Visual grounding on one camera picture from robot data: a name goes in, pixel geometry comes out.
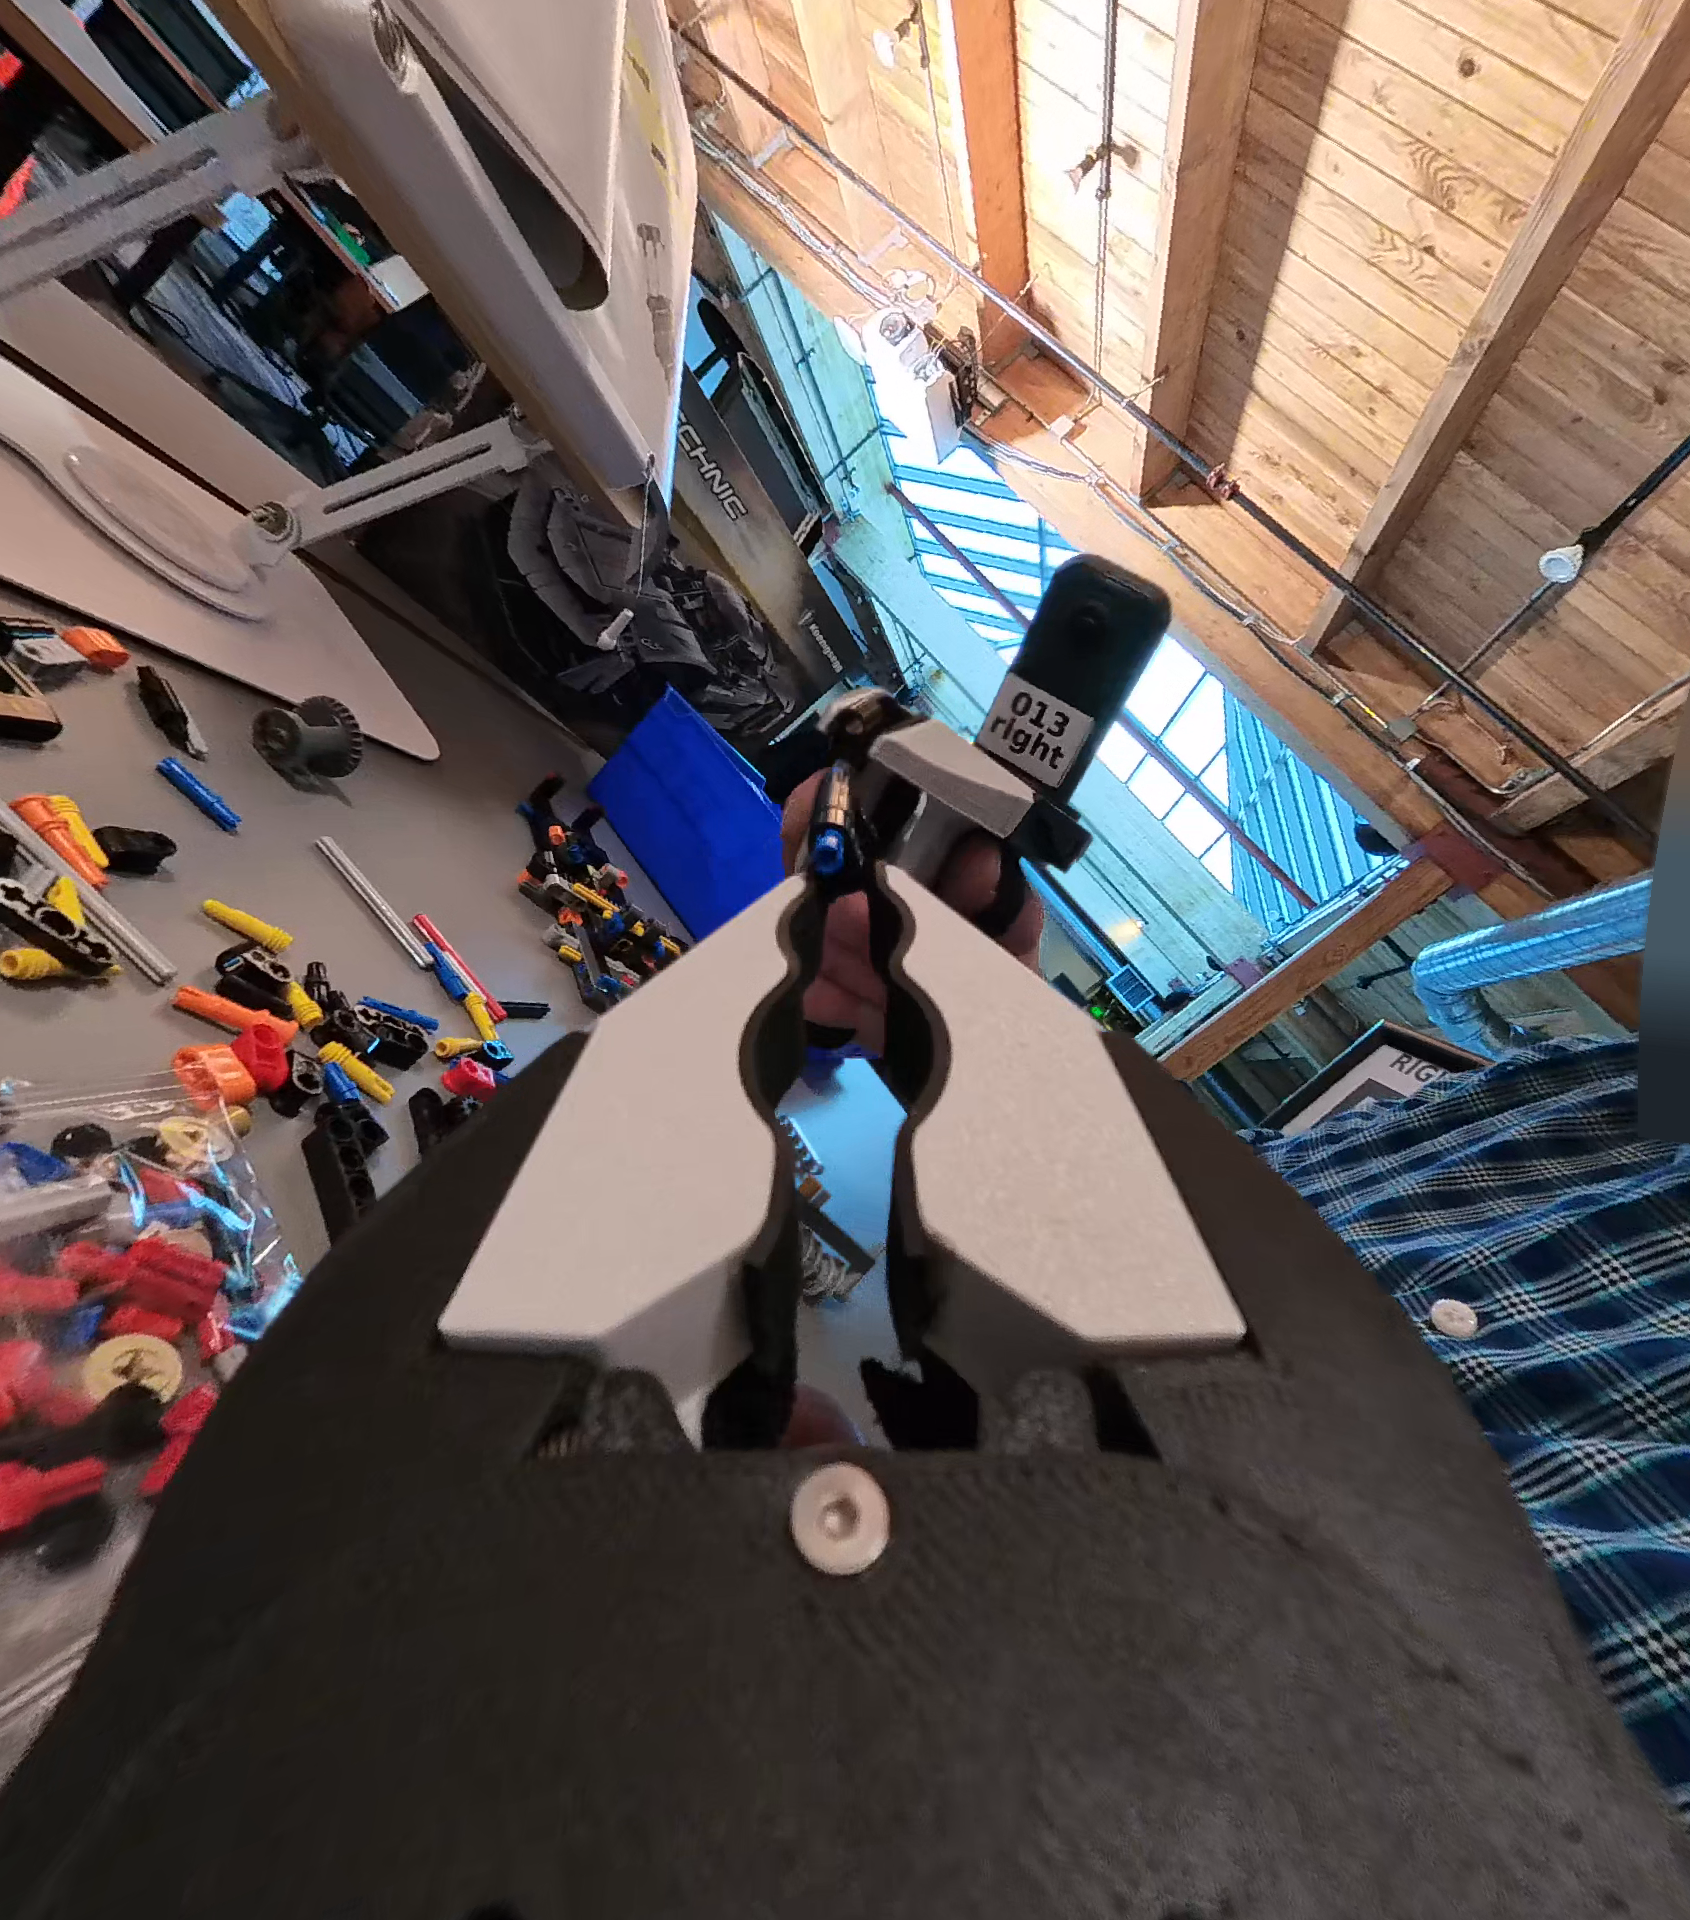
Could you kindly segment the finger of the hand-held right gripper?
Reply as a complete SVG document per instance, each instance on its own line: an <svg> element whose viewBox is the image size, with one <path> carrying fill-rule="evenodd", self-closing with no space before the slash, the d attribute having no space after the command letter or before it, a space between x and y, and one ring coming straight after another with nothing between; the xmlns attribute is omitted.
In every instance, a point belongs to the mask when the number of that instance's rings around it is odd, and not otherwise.
<svg viewBox="0 0 1690 1920"><path fill-rule="evenodd" d="M935 718L848 715L846 847L858 870L883 864L940 890L970 842L1003 847L1031 789Z"/></svg>

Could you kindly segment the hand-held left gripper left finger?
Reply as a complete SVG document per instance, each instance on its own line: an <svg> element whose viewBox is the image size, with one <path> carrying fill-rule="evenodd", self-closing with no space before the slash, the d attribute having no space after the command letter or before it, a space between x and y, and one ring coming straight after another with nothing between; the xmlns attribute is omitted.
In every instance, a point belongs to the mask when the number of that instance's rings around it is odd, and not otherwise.
<svg viewBox="0 0 1690 1920"><path fill-rule="evenodd" d="M703 1446L783 1448L804 1264L778 1106L807 931L783 877L598 1018L439 1310L449 1355L648 1378Z"/></svg>

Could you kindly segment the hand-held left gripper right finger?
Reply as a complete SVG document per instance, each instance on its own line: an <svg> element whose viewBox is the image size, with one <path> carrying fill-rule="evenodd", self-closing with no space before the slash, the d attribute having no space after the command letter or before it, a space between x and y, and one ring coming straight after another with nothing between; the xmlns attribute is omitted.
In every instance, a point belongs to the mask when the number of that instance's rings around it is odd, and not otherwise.
<svg viewBox="0 0 1690 1920"><path fill-rule="evenodd" d="M1242 1352L1248 1325L1116 1041L898 867L867 890L878 1072L903 1114L860 1380L896 1449L975 1448L1031 1378Z"/></svg>

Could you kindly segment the black lego beam blue pins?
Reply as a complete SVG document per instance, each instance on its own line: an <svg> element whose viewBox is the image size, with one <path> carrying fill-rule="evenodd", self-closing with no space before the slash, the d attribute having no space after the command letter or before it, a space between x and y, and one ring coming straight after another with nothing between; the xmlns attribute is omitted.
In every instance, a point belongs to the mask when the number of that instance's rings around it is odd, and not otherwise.
<svg viewBox="0 0 1690 1920"><path fill-rule="evenodd" d="M807 816L799 872L826 902L863 888L865 847L858 808L858 775L849 759L831 759L818 780Z"/></svg>

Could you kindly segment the partly built lego model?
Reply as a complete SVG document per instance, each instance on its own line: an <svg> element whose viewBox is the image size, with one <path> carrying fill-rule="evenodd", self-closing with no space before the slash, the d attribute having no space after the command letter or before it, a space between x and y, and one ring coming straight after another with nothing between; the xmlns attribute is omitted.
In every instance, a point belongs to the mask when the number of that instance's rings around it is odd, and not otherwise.
<svg viewBox="0 0 1690 1920"><path fill-rule="evenodd" d="M559 814L562 773L540 780L515 805L532 853L515 891L543 913L543 946L568 971L592 1013L606 1013L690 948L662 918L629 896L629 876L598 839L601 805Z"/></svg>

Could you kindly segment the black lego set box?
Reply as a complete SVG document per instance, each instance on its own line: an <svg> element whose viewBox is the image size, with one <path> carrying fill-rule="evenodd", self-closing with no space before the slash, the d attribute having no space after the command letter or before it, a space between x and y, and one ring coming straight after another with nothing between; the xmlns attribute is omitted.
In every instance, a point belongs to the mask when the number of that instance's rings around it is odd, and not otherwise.
<svg viewBox="0 0 1690 1920"><path fill-rule="evenodd" d="M816 494L753 407L758 365L712 300L687 345L668 488L620 525L549 460L481 514L500 669L598 755L664 693L762 761L865 678L853 617L801 533Z"/></svg>

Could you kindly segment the clear bag of lego parts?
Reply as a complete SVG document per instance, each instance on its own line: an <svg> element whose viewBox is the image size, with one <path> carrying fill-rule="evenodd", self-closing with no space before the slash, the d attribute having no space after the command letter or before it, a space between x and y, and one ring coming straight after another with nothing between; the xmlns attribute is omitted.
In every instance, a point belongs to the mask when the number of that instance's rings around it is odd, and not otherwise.
<svg viewBox="0 0 1690 1920"><path fill-rule="evenodd" d="M100 1087L0 1078L0 1559L70 1572L161 1497L300 1272L226 1047Z"/></svg>

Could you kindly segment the person's right hand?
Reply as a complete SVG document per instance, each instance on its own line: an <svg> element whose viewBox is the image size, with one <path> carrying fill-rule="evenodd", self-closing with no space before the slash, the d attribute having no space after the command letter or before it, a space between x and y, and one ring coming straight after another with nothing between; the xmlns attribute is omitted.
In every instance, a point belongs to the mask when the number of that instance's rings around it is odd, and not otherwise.
<svg viewBox="0 0 1690 1920"><path fill-rule="evenodd" d="M968 831L947 855L933 885L937 899L970 921L1020 970L1039 970L1046 907L1031 891L1016 853ZM929 1037L923 1002L903 1000L899 1037L891 1041L889 942L880 893L835 893L818 937L813 971L801 989L801 1013L813 1044L855 1045L867 1060L922 1070Z"/></svg>

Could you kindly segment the large window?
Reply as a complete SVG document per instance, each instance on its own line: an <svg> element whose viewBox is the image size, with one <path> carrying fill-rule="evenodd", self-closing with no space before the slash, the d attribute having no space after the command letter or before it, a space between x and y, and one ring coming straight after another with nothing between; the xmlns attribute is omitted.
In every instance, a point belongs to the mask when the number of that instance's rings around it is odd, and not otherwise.
<svg viewBox="0 0 1690 1920"><path fill-rule="evenodd" d="M811 460L846 498L848 525L896 545L960 636L916 639L947 684L953 708L977 708L1016 660L1043 589L1074 550L1007 483L1020 473L972 444L937 451L893 379L855 358L819 313L725 222L709 234L725 252L737 309L762 341L786 407L813 445ZM1305 913L1367 890L1398 865L1387 839L1256 718L1179 636L1164 637L1097 747L1100 780L1084 789L1114 804L1100 907L1119 935L1162 931L1164 913L1138 906L1142 855L1175 843L1270 935Z"/></svg>

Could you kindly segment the black ceiling pipe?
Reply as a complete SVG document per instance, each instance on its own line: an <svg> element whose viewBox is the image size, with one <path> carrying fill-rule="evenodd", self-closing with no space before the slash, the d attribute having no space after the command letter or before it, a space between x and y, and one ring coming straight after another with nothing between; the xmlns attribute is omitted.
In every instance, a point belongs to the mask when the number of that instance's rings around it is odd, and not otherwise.
<svg viewBox="0 0 1690 1920"><path fill-rule="evenodd" d="M1342 568L1327 562L1307 539L1302 539L1256 495L1244 491L1235 473L1231 473L1227 467L1216 465L1196 445L1187 444L1181 435L1159 424L1148 407L1124 396L1117 385L1101 375L1093 363L1071 352L1071 348L1067 348L1048 323L1037 320L1024 300L1011 298L1002 285L992 283L974 264L968 264L953 250L941 246L926 226L913 219L896 200L878 190L861 169L853 167L841 155L826 148L816 134L811 134L792 114L783 112L783 108L778 108L759 86L745 79L736 66L714 54L714 50L701 37L693 35L687 25L673 23L671 35L683 51L700 59L723 83L728 83L742 102L758 108L771 124L776 124L776 128L783 132L798 150L805 151L818 163L827 167L838 181L869 198L896 222L907 239L919 246L949 276L956 276L961 283L972 288L975 295L1000 308L1002 313L1013 323L1020 323L1026 335L1043 352L1046 358L1050 358L1064 371L1070 371L1076 382L1084 383L1093 396L1097 396L1101 407L1114 411L1132 428L1136 428L1146 442L1164 451L1175 467L1183 467L1210 498L1250 518L1270 539L1287 551L1292 559L1312 571L1312 576L1316 576L1326 587L1338 589L1338 593L1347 602L1349 609L1356 611L1367 627L1376 627L1378 636L1386 637L1398 651L1404 653L1405 660L1426 665L1442 678L1456 681L1461 692L1471 695L1471 699L1492 721L1500 724L1519 747L1528 750L1530 755L1537 759L1537 765L1543 773L1562 780L1578 798L1578 804L1587 804L1609 828L1638 837L1645 835L1647 828L1644 822L1639 822L1625 805L1617 804L1605 787L1595 785L1573 764L1552 750L1552 746L1543 741L1537 731L1532 731L1521 719L1514 718L1509 708L1504 708L1502 701L1485 693L1461 669L1440 657L1424 639L1420 639L1418 634L1393 617L1376 598L1356 585Z"/></svg>

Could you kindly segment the blue plastic bin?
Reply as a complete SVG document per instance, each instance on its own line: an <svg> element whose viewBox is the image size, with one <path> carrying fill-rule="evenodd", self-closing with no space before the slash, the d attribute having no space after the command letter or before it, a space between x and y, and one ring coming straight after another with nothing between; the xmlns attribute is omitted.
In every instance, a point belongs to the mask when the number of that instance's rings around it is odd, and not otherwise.
<svg viewBox="0 0 1690 1920"><path fill-rule="evenodd" d="M783 879L778 804L673 687L601 761L587 798L696 942Z"/></svg>

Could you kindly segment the framed sign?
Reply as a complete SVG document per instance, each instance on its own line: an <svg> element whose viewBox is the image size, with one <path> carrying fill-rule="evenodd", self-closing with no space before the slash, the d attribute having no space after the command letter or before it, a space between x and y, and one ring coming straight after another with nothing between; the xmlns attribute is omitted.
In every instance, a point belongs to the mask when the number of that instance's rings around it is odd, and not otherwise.
<svg viewBox="0 0 1690 1920"><path fill-rule="evenodd" d="M1257 1128L1293 1138L1331 1115L1410 1098L1489 1063L1443 1036L1379 1020L1263 1114Z"/></svg>

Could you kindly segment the black gear wheel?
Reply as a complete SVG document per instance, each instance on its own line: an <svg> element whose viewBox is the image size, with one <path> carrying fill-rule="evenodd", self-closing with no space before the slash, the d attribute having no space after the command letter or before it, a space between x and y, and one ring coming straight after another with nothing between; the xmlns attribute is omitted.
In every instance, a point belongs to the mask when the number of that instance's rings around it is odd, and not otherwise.
<svg viewBox="0 0 1690 1920"><path fill-rule="evenodd" d="M327 693L255 709L254 752L285 782L320 787L347 780L364 759L365 734L354 712Z"/></svg>

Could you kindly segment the blue plaid shirt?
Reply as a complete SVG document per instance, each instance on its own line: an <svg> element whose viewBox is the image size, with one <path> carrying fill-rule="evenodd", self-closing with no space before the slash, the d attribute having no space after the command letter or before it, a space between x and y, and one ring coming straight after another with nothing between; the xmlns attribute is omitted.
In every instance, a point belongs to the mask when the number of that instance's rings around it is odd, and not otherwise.
<svg viewBox="0 0 1690 1920"><path fill-rule="evenodd" d="M1449 1371L1690 1828L1690 1144L1636 1092L1636 1039L1562 1037L1244 1139Z"/></svg>

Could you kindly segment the white stand base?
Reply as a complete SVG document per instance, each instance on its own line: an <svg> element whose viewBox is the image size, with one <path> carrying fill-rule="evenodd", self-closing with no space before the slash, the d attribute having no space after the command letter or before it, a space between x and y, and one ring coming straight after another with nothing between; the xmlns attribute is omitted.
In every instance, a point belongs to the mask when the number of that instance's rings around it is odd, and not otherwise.
<svg viewBox="0 0 1690 1920"><path fill-rule="evenodd" d="M208 605L130 556L2 442L0 584L247 690L289 703L336 697L371 741L420 761L439 755L420 709L308 563L285 559L266 577L255 617Z"/></svg>

